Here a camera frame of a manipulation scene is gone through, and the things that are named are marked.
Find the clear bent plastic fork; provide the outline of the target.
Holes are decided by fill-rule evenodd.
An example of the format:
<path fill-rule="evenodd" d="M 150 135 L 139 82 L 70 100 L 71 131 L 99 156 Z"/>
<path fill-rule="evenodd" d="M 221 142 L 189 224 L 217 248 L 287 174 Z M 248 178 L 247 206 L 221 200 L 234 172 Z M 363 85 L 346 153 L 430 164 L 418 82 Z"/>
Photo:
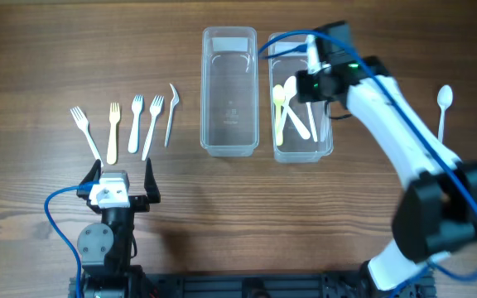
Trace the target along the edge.
<path fill-rule="evenodd" d="M 165 143 L 164 143 L 165 147 L 168 147 L 168 145 L 169 145 L 175 107 L 180 102 L 180 97 L 179 97 L 179 94 L 177 93 L 176 87 L 173 84 L 170 84 L 170 87 L 171 87 L 171 91 L 173 93 L 173 97 L 171 99 L 170 108 L 169 108 L 169 117 L 168 117 L 168 122 L 167 122 L 166 138 L 165 138 Z"/>

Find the yellow plastic spoon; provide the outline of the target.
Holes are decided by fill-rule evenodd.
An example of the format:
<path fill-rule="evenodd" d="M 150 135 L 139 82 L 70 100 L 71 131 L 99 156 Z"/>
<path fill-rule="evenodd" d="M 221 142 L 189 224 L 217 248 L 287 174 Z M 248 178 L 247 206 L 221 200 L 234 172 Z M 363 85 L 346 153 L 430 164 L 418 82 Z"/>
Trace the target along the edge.
<path fill-rule="evenodd" d="M 277 84 L 272 89 L 272 102 L 275 106 L 275 133 L 276 133 L 276 145 L 281 146 L 282 137 L 279 136 L 278 127 L 281 122 L 282 105 L 285 102 L 284 88 Z"/>

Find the broad white plastic spoon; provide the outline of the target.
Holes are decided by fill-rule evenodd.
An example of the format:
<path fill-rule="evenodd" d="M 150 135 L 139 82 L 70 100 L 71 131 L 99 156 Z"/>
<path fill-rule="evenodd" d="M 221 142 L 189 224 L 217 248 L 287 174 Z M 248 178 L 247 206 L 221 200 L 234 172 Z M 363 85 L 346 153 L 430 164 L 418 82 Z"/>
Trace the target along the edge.
<path fill-rule="evenodd" d="M 291 107 L 287 107 L 287 114 L 290 117 L 291 121 L 293 122 L 301 138 L 304 140 L 308 140 L 311 137 L 311 133 L 306 128 L 302 120 L 300 120 L 299 117 L 297 117 L 296 113 L 292 110 Z"/>

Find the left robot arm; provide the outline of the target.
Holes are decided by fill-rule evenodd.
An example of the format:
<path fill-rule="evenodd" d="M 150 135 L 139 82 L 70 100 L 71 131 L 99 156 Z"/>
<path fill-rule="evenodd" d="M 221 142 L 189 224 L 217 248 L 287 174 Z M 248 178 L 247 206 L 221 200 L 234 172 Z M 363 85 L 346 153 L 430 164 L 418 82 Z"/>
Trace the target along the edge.
<path fill-rule="evenodd" d="M 101 216 L 85 227 L 77 241 L 81 273 L 70 279 L 68 297 L 158 297 L 140 265 L 133 231 L 136 213 L 146 213 L 161 202 L 152 162 L 147 159 L 144 195 L 130 195 L 126 171 L 104 171 L 97 160 L 80 182 L 77 196 Z"/>

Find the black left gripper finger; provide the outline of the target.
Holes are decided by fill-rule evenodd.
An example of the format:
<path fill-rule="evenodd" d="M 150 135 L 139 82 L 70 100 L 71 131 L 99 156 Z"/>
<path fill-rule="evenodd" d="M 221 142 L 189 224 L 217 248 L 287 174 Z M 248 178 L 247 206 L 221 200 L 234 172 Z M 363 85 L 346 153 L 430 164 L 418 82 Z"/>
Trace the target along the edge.
<path fill-rule="evenodd" d="M 102 162 L 101 160 L 97 159 L 92 165 L 88 174 L 81 181 L 81 184 L 85 185 L 91 182 L 97 182 L 101 176 L 101 171 L 102 171 Z"/>
<path fill-rule="evenodd" d="M 144 177 L 143 186 L 146 191 L 146 196 L 148 198 L 149 203 L 159 204 L 161 202 L 161 194 L 153 174 L 152 162 L 150 158 L 146 159 L 145 177 Z"/>

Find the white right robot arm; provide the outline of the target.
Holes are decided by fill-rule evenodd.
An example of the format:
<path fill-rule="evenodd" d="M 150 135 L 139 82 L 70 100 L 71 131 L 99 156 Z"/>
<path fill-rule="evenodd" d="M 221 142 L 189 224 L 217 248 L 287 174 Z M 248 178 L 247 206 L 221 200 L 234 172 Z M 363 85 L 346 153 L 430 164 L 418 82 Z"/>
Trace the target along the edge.
<path fill-rule="evenodd" d="M 346 22 L 304 30 L 302 103 L 339 102 L 373 135 L 393 164 L 402 198 L 393 238 L 361 269 L 367 297 L 394 297 L 430 270 L 477 280 L 477 161 L 462 161 L 428 129 L 376 56 L 361 57 Z"/>

